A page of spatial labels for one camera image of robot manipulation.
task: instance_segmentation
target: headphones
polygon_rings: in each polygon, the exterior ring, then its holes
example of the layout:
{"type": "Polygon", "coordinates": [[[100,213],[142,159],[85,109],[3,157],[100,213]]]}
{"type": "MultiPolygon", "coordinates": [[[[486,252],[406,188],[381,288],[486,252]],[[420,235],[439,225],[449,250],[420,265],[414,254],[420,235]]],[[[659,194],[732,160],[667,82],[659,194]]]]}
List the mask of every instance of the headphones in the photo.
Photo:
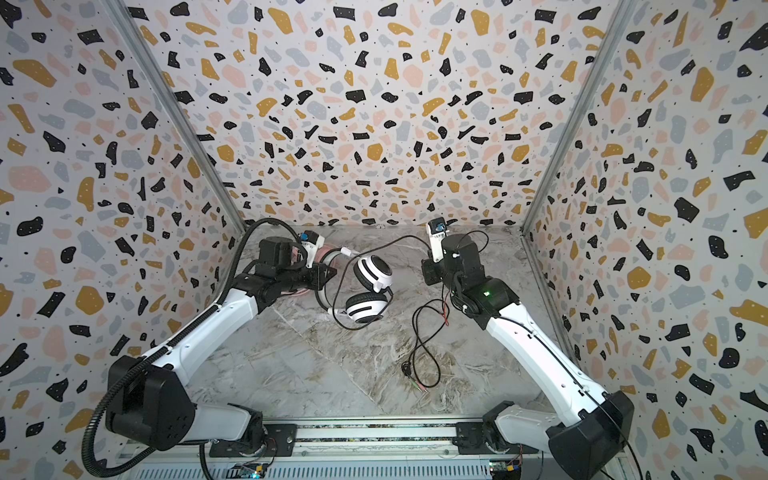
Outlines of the headphones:
{"type": "MultiPolygon", "coordinates": [[[[330,266],[333,259],[339,255],[345,255],[347,257],[354,257],[357,252],[350,250],[346,247],[336,248],[325,255],[320,260],[330,266]]],[[[376,255],[368,255],[366,257],[360,257],[353,266],[353,272],[357,280],[368,291],[364,293],[357,293],[347,299],[344,310],[336,310],[336,313],[346,313],[355,323],[371,323],[381,318],[381,313],[392,301],[392,269],[386,264],[381,257],[376,255]],[[389,292],[389,300],[383,291],[389,292]]],[[[328,301],[326,295],[326,289],[323,287],[321,290],[315,292],[317,303],[320,304],[328,313],[334,314],[333,306],[328,301]]]]}

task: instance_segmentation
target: corrugated black hose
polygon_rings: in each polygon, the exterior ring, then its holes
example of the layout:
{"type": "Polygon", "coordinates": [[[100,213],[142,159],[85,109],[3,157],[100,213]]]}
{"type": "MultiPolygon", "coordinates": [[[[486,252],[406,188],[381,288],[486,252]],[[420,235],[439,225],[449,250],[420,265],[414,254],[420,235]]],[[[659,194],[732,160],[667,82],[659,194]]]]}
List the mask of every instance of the corrugated black hose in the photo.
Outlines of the corrugated black hose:
{"type": "MultiPolygon", "coordinates": [[[[227,273],[227,281],[224,284],[224,288],[221,291],[221,295],[219,295],[218,300],[216,300],[216,302],[213,303],[208,308],[208,310],[200,314],[195,320],[193,320],[192,322],[189,322],[187,326],[185,326],[176,336],[174,336],[174,338],[168,340],[169,346],[171,347],[176,346],[185,336],[189,335],[192,332],[192,330],[197,328],[202,322],[204,322],[208,317],[213,315],[215,312],[219,310],[219,308],[221,308],[221,305],[223,304],[224,300],[227,298],[227,295],[229,295],[229,292],[232,289],[232,284],[234,283],[235,276],[237,275],[237,264],[240,262],[240,256],[243,254],[243,249],[245,249],[246,243],[248,242],[250,235],[253,233],[253,231],[256,228],[258,228],[258,226],[263,225],[264,223],[271,223],[272,225],[279,225],[281,227],[285,227],[289,232],[291,232],[293,239],[299,245],[301,244],[301,239],[299,238],[299,235],[296,233],[296,231],[288,223],[285,223],[282,220],[278,220],[276,218],[261,218],[253,222],[248,227],[248,230],[246,230],[246,232],[243,234],[243,237],[240,239],[240,242],[237,244],[237,250],[235,251],[235,256],[232,259],[232,263],[230,265],[230,271],[227,273]]],[[[88,473],[90,473],[94,477],[107,478],[107,477],[114,477],[116,475],[120,475],[121,473],[125,473],[131,468],[133,468],[134,466],[138,465],[139,462],[147,458],[149,454],[155,451],[154,448],[147,447],[144,450],[142,450],[141,453],[131,458],[130,460],[128,460],[122,465],[118,465],[116,467],[106,467],[98,463],[98,460],[96,459],[96,455],[94,453],[94,443],[96,439],[96,429],[98,428],[99,423],[101,423],[101,417],[104,416],[104,413],[107,411],[107,407],[109,406],[110,402],[112,402],[114,397],[117,396],[117,394],[120,392],[121,389],[123,389],[125,386],[133,382],[133,380],[136,379],[136,377],[146,372],[147,367],[149,365],[157,361],[157,359],[161,358],[167,352],[168,352],[168,349],[165,346],[162,346],[155,353],[141,360],[133,368],[128,370],[128,373],[126,373],[123,376],[123,378],[115,382],[112,385],[112,387],[110,387],[110,389],[107,391],[107,393],[104,394],[104,397],[101,399],[98,405],[96,405],[96,408],[94,409],[94,413],[91,416],[91,420],[85,426],[85,432],[83,433],[83,449],[82,449],[83,466],[85,467],[85,470],[88,471],[88,473]]]]}

